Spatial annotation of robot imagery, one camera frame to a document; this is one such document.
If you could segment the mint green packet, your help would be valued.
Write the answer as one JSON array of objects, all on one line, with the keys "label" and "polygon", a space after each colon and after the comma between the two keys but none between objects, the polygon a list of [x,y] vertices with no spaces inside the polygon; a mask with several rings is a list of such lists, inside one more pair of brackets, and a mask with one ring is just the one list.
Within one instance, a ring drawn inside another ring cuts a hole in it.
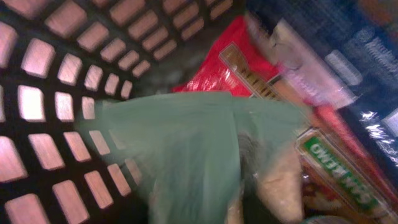
[{"label": "mint green packet", "polygon": [[204,91],[97,101],[92,121],[75,127],[116,141],[117,158],[133,160],[150,223],[224,223],[228,209],[281,158],[303,109],[291,103]]}]

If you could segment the beige food pouch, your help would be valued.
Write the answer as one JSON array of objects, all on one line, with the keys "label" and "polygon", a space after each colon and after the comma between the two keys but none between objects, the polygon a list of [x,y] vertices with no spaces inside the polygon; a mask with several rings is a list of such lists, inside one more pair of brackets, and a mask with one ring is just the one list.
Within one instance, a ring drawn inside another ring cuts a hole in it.
[{"label": "beige food pouch", "polygon": [[281,147],[239,134],[241,181],[225,223],[300,223],[302,168],[291,141]]}]

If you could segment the grey plastic basket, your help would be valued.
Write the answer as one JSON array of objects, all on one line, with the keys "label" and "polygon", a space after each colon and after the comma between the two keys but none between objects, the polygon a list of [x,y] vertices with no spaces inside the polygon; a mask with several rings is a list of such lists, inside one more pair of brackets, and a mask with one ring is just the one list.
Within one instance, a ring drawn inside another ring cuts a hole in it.
[{"label": "grey plastic basket", "polygon": [[187,47],[211,42],[243,1],[2,1],[1,222],[146,223],[130,162],[75,121]]}]

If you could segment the blue pasta box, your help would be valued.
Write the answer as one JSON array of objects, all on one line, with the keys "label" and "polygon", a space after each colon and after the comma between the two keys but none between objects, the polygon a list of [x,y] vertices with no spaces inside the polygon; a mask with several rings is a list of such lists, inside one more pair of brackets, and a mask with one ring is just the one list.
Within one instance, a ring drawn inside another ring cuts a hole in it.
[{"label": "blue pasta box", "polygon": [[354,95],[339,110],[389,180],[397,184],[397,46],[357,1],[257,0],[268,25],[284,19]]}]

